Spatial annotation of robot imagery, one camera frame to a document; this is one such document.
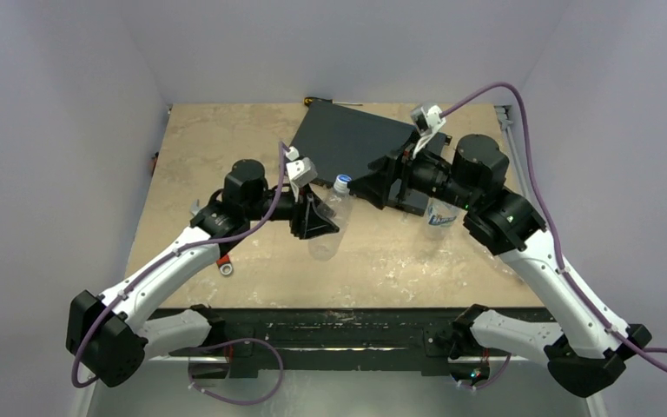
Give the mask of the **blue white bottle cap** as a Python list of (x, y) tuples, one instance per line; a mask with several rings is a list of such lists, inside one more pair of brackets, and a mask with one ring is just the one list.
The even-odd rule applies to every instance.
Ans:
[(351, 177), (349, 175), (337, 175), (334, 183), (333, 183), (333, 189), (339, 193), (344, 193), (348, 194), (349, 193), (349, 183), (351, 181)]

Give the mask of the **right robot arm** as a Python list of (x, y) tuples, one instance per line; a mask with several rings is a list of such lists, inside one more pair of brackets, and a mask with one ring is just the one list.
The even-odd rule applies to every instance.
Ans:
[(353, 193), (383, 209), (393, 185), (420, 192), (465, 213), (469, 235), (512, 269), (551, 314), (529, 322), (473, 305), (452, 325), (442, 344), (449, 356), (497, 349), (547, 368), (566, 391), (590, 397), (612, 385), (625, 363), (650, 342), (650, 331), (606, 307), (554, 247), (541, 214), (505, 184), (509, 159), (489, 136), (459, 139), (451, 161), (407, 142), (371, 162), (349, 184)]

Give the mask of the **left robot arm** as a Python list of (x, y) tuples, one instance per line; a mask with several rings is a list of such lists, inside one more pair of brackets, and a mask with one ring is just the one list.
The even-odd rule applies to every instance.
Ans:
[(318, 209), (321, 199), (309, 186), (316, 176), (309, 158), (283, 156), (271, 188), (260, 162), (235, 162), (223, 187), (193, 209), (189, 225), (158, 256), (99, 295), (88, 290), (77, 295), (69, 306), (66, 340), (74, 356), (73, 385), (101, 381), (116, 387), (157, 356), (183, 349), (219, 352), (224, 321), (210, 308), (193, 306), (160, 319), (152, 314), (266, 222), (287, 222), (291, 235), (301, 240), (339, 232)]

